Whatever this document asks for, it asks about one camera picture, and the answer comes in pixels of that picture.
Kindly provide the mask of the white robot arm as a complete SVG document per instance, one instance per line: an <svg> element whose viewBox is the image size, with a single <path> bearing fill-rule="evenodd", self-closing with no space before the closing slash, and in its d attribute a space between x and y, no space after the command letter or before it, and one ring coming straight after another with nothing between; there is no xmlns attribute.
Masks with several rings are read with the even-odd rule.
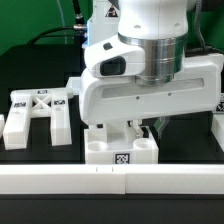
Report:
<svg viewBox="0 0 224 224"><path fill-rule="evenodd" d="M88 125L212 111L224 55L187 57L187 12L202 0L118 0L113 37L87 47L79 108Z"/></svg>

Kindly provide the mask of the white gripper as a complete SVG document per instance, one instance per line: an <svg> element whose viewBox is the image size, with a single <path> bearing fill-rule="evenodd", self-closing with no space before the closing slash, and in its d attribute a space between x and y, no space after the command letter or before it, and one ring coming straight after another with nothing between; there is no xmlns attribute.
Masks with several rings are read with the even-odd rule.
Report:
<svg viewBox="0 0 224 224"><path fill-rule="evenodd" d="M159 117L154 127L158 138L170 118L163 116L212 111L220 102L224 55L188 57L174 79L158 86L143 86L132 77L81 76L80 116L88 125L130 121L136 137L142 138L142 120Z"/></svg>

